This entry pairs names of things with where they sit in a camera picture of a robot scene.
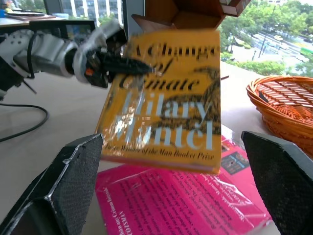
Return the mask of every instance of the pink book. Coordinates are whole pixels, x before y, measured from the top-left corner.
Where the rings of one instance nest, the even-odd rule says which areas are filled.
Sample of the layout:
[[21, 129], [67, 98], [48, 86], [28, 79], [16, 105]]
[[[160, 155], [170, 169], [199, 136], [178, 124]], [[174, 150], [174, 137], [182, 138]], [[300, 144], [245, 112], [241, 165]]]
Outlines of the pink book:
[[246, 152], [222, 138], [219, 175], [122, 165], [100, 172], [96, 195], [109, 235], [243, 235], [270, 215]]

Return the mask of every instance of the yellow book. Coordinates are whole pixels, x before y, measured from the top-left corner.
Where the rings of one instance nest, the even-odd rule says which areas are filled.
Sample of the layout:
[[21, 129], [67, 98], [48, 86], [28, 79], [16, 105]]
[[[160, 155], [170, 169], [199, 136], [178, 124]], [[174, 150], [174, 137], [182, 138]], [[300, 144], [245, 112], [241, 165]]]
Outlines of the yellow book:
[[131, 38], [125, 55], [155, 72], [113, 80], [96, 128], [104, 136], [102, 159], [218, 173], [219, 32], [143, 34]]

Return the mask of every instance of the white table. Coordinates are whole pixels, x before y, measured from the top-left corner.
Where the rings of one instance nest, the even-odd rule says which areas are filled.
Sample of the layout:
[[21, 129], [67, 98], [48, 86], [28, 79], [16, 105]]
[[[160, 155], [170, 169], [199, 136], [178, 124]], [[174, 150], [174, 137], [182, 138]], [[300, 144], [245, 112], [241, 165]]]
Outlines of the white table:
[[[259, 77], [237, 67], [222, 64], [222, 123], [235, 131], [265, 132], [261, 115], [250, 103], [245, 86]], [[45, 73], [37, 74], [29, 84], [37, 90], [34, 95], [26, 86], [12, 88], [5, 103], [33, 104], [46, 108], [50, 119], [41, 128], [0, 143], [0, 221], [21, 196], [30, 182], [40, 174], [68, 142], [94, 132], [108, 90], [81, 84], [75, 78], [60, 78]], [[245, 122], [245, 116], [251, 120]], [[0, 138], [19, 132], [43, 118], [40, 112], [27, 108], [0, 106]], [[99, 171], [117, 164], [101, 162]], [[100, 209], [94, 196], [84, 235], [105, 234]], [[279, 234], [274, 225], [260, 234]]]
[[28, 21], [19, 21], [10, 18], [0, 18], [0, 27], [23, 26], [29, 25]]
[[[51, 19], [42, 19], [41, 21], [44, 20], [64, 20], [63, 18], [60, 17], [55, 17], [55, 18], [51, 18]], [[13, 26], [25, 26], [25, 25], [29, 25], [29, 21], [20, 21], [20, 20], [16, 20], [16, 19], [12, 19], [12, 18], [0, 18], [0, 28], [1, 27], [13, 27]]]

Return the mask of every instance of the car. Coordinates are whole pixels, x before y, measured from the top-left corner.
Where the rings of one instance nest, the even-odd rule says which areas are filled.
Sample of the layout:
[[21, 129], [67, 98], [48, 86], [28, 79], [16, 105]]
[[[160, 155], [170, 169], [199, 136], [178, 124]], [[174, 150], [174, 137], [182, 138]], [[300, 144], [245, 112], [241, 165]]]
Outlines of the car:
[[275, 38], [276, 40], [278, 40], [278, 41], [283, 41], [283, 40], [284, 40], [284, 39], [283, 39], [281, 36], [279, 36], [279, 35], [275, 35], [274, 38]]
[[312, 43], [313, 39], [312, 38], [305, 38], [304, 41], [307, 42], [307, 43]]
[[280, 47], [281, 49], [283, 49], [283, 50], [286, 50], [286, 49], [289, 48], [289, 46], [288, 46], [286, 43], [281, 43], [281, 44], [279, 44], [279, 47]]
[[273, 41], [267, 41], [266, 44], [269, 45], [270, 47], [276, 46], [276, 43], [274, 43]]
[[309, 62], [309, 58], [301, 55], [301, 54], [298, 54], [295, 56], [298, 60], [302, 61], [302, 62]]
[[259, 34], [253, 34], [252, 37], [256, 39], [262, 39], [261, 35]]

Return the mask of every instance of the orange wicker basket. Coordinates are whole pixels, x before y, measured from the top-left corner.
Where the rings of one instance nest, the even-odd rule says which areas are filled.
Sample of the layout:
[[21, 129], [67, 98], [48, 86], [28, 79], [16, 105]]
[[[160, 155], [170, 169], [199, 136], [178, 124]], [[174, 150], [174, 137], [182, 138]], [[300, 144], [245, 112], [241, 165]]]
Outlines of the orange wicker basket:
[[270, 131], [313, 158], [313, 78], [268, 76], [246, 89]]

